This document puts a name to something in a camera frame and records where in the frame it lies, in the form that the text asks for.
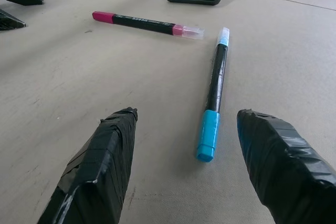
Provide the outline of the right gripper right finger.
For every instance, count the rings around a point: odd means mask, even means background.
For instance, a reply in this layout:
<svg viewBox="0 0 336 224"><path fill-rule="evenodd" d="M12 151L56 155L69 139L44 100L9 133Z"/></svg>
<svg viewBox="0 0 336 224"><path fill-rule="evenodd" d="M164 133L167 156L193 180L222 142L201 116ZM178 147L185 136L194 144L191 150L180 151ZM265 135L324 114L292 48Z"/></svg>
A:
<svg viewBox="0 0 336 224"><path fill-rule="evenodd" d="M237 131L250 181L275 223L335 223L335 169L290 123L243 109Z"/></svg>

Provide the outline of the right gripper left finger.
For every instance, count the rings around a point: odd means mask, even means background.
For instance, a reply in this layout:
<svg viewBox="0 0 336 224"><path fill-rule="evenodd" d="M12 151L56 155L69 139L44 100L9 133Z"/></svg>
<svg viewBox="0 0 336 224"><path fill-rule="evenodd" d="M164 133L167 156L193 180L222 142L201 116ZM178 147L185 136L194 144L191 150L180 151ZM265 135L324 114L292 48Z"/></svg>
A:
<svg viewBox="0 0 336 224"><path fill-rule="evenodd" d="M137 109L100 121L67 164L38 223L118 223L133 160Z"/></svg>

